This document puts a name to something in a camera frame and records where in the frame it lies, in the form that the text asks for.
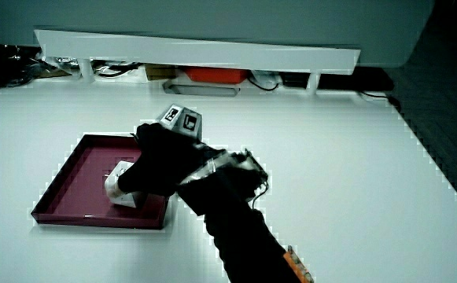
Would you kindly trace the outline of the person's right hand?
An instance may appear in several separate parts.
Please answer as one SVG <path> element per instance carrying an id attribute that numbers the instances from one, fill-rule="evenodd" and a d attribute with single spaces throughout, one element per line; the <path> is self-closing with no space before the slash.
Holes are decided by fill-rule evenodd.
<path id="1" fill-rule="evenodd" d="M 201 114 L 169 106 L 137 127 L 141 156 L 117 180 L 123 193 L 177 193 L 197 214 L 227 212 L 257 198 L 268 174 L 250 151 L 215 149 L 201 141 Z"/>

